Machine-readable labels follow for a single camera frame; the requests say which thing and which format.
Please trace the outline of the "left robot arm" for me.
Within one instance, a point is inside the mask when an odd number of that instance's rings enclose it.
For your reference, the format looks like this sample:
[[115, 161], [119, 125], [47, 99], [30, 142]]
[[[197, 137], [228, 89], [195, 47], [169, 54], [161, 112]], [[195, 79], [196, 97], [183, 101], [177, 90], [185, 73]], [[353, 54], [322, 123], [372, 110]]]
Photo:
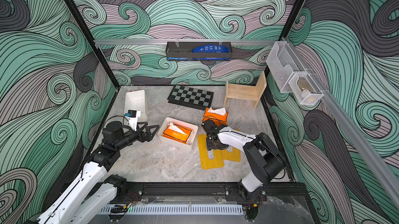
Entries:
[[120, 121], [108, 123], [102, 130], [102, 143], [87, 158], [77, 177], [33, 223], [87, 224], [114, 200], [124, 203], [117, 212], [125, 215], [140, 200], [129, 190], [126, 178], [111, 175], [93, 195], [90, 192], [119, 159], [122, 149], [135, 142], [150, 142], [159, 129], [159, 125], [147, 122], [139, 122], [135, 128]]

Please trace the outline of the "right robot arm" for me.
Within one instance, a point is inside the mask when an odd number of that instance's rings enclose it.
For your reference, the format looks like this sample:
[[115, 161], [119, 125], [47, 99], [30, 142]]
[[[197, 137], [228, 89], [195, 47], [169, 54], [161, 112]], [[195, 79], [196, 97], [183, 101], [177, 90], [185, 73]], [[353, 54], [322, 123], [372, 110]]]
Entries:
[[265, 134], [245, 134], [227, 125], [206, 120], [201, 125], [206, 133], [208, 150], [236, 148], [245, 153], [250, 172], [240, 180], [240, 193], [249, 195], [268, 184], [286, 167], [286, 159], [271, 138]]

